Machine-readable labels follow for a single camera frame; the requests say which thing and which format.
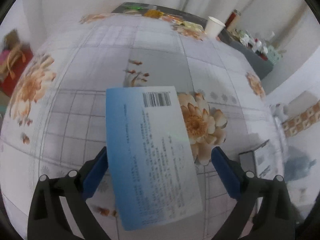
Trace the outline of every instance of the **blue gripper pad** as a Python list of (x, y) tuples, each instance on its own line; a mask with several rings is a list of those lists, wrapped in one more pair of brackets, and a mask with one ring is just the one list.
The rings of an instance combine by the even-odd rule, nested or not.
[(103, 152), (99, 153), (100, 156), (95, 158), (95, 163), (92, 169), (88, 172), (83, 185), (82, 198), (86, 200), (87, 198), (93, 197), (95, 191), (97, 190), (104, 174), (108, 169), (108, 158), (107, 158), (107, 149), (104, 147)]
[(215, 147), (212, 149), (211, 162), (216, 169), (229, 196), (238, 200), (241, 196), (240, 189), (241, 183), (243, 182), (241, 174), (244, 173), (240, 165), (229, 160), (220, 147)]

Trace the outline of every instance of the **floral tablecloth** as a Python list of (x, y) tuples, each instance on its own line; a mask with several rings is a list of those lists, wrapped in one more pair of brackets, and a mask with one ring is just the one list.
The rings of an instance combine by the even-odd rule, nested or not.
[[(61, 21), (25, 70), (4, 118), (0, 183), (12, 224), (26, 237), (40, 175), (55, 178), (79, 169), (105, 146), (107, 88), (173, 85), (178, 93), (196, 93), (228, 120), (220, 146), (229, 158), (237, 160), (267, 139), (280, 151), (269, 109), (249, 85), (247, 72), (254, 74), (240, 52), (217, 40), (180, 35), (169, 22), (123, 14), (83, 24), (78, 18)], [(132, 73), (139, 73), (133, 83)], [(88, 206), (114, 240), (209, 239), (235, 201), (211, 163), (196, 161), (195, 167), (203, 211), (187, 219), (124, 231), (108, 173)]]

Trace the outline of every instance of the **paper cup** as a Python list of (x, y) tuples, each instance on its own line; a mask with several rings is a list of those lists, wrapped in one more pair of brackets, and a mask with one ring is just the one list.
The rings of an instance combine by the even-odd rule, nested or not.
[(208, 37), (215, 38), (218, 36), (218, 34), (222, 31), (224, 27), (225, 25), (223, 22), (219, 21), (214, 17), (209, 16), (204, 31)]

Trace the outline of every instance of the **white cup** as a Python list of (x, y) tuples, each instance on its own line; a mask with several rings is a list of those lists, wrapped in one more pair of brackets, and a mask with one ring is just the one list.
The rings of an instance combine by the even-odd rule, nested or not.
[(224, 23), (219, 21), (218, 19), (209, 16), (208, 17), (207, 25), (205, 26), (205, 33), (210, 38), (215, 38), (218, 36), (218, 34), (222, 31), (222, 29), (225, 27)]

